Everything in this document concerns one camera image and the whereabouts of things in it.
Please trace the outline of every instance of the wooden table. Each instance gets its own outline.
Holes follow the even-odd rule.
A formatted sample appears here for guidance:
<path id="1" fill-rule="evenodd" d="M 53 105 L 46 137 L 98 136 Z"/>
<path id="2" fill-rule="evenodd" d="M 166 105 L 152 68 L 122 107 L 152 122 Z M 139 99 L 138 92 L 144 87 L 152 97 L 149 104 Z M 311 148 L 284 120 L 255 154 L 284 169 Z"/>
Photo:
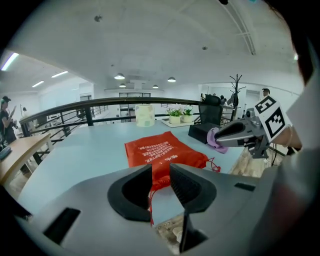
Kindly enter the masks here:
<path id="1" fill-rule="evenodd" d="M 14 195 L 9 185 L 17 172 L 24 164 L 28 166 L 28 159 L 45 144 L 51 152 L 53 145 L 50 141 L 50 134 L 19 138 L 9 145 L 12 152 L 0 162 L 0 184 L 9 194 Z"/>

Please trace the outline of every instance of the table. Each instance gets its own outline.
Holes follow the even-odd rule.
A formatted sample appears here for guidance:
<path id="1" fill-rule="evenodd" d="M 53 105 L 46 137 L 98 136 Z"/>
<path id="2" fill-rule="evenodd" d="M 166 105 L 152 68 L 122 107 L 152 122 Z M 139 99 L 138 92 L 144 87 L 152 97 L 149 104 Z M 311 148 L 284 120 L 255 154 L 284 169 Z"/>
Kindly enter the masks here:
<path id="1" fill-rule="evenodd" d="M 52 151 L 50 134 L 19 138 L 9 145 L 12 152 L 0 162 L 0 184 L 13 197 L 15 195 L 10 189 L 10 182 L 24 164 L 28 166 L 28 159 L 45 144 L 47 144 L 49 151 Z"/>
<path id="2" fill-rule="evenodd" d="M 171 128 L 160 120 L 151 127 L 138 127 L 135 122 L 81 127 L 57 144 L 54 151 L 42 161 L 24 186 L 18 202 L 30 213 L 36 214 L 73 185 L 128 168 L 125 143 L 167 131 L 208 158 L 215 157 L 214 163 L 221 167 L 223 173 L 229 172 L 243 151 L 241 147 L 234 147 L 229 148 L 226 154 L 221 154 L 188 136 L 189 126 Z M 154 194 L 152 216 L 155 225 L 183 211 L 171 187 Z"/>

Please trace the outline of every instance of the potted plant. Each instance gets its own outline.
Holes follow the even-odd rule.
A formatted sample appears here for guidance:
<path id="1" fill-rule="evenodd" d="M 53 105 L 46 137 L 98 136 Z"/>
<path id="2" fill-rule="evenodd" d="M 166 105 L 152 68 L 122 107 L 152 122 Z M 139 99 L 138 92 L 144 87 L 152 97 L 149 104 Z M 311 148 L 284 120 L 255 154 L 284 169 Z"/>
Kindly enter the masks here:
<path id="1" fill-rule="evenodd" d="M 185 106 L 183 110 L 183 115 L 182 115 L 182 122 L 191 123 L 192 121 L 193 121 L 192 106 L 190 105 Z"/>
<path id="2" fill-rule="evenodd" d="M 169 114 L 170 124 L 180 124 L 180 116 L 182 116 L 180 105 L 175 104 L 175 106 L 170 107 L 167 112 Z"/>

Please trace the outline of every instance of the office chair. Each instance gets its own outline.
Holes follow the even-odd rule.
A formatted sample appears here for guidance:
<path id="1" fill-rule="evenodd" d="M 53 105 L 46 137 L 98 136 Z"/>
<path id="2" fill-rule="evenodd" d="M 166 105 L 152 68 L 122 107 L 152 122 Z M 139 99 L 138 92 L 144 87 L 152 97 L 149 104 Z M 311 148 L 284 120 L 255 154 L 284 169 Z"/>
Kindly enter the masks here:
<path id="1" fill-rule="evenodd" d="M 223 107 L 220 105 L 220 98 L 213 95 L 206 95 L 205 101 L 199 103 L 201 123 L 220 125 Z"/>

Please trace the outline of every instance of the light blue table surface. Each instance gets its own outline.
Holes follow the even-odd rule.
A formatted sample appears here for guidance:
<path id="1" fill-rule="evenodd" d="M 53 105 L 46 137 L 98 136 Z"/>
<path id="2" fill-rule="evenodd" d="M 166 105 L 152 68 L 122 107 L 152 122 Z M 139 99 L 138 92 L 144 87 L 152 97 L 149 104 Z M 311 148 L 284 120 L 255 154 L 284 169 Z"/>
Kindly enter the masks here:
<path id="1" fill-rule="evenodd" d="M 233 147 L 226 154 L 219 153 L 188 136 L 189 126 L 170 128 L 159 120 L 151 127 L 138 127 L 135 122 L 81 127 L 58 143 L 42 161 L 24 186 L 18 202 L 36 214 L 73 185 L 128 168 L 125 143 L 167 131 L 209 159 L 215 157 L 214 163 L 221 167 L 222 173 L 230 171 L 243 150 L 242 147 Z M 183 211 L 171 187 L 154 194 L 152 216 L 155 225 Z"/>

